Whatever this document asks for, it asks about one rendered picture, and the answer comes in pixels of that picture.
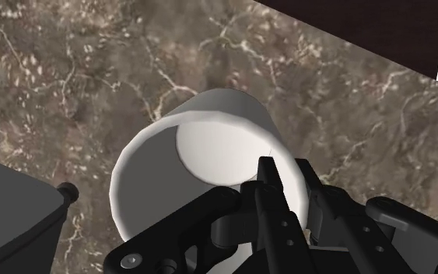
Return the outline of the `white cup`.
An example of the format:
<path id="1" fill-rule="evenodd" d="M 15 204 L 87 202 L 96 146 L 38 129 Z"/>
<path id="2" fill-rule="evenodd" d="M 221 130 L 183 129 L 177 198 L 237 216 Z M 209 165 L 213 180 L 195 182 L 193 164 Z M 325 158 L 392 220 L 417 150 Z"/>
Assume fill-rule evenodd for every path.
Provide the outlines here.
<path id="1" fill-rule="evenodd" d="M 112 171 L 110 209 L 124 241 L 215 186 L 239 189 L 270 156 L 289 209 L 307 223 L 304 176 L 266 108 L 243 91 L 219 88 L 193 96 L 141 130 Z"/>

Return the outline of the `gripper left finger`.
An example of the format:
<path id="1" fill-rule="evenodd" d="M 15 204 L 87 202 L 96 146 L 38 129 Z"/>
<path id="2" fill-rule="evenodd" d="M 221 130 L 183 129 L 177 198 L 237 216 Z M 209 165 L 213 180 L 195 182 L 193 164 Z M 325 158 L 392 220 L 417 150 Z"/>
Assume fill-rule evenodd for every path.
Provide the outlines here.
<path id="1" fill-rule="evenodd" d="M 207 274 L 240 244 L 253 253 L 220 274 L 318 274 L 296 214 L 289 211 L 275 161 L 237 191 L 214 187 L 111 251 L 104 274 Z"/>

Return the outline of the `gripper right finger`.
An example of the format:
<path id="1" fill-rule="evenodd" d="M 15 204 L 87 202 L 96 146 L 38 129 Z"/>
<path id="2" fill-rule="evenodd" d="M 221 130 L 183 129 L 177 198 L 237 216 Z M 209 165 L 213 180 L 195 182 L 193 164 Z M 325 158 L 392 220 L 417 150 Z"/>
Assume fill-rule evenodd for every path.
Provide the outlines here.
<path id="1" fill-rule="evenodd" d="M 307 160 L 296 164 L 307 185 L 315 246 L 346 248 L 359 274 L 438 274 L 437 220 L 383 196 L 361 205 L 321 183 Z"/>

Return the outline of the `grey box with black knob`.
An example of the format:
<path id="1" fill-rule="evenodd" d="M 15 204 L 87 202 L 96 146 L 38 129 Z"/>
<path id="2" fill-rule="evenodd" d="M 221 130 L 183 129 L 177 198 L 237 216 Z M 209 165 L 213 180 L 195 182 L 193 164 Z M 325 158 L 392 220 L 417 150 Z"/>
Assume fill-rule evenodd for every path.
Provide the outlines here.
<path id="1" fill-rule="evenodd" d="M 79 198 L 0 164 L 0 274 L 51 274 L 68 208 Z"/>

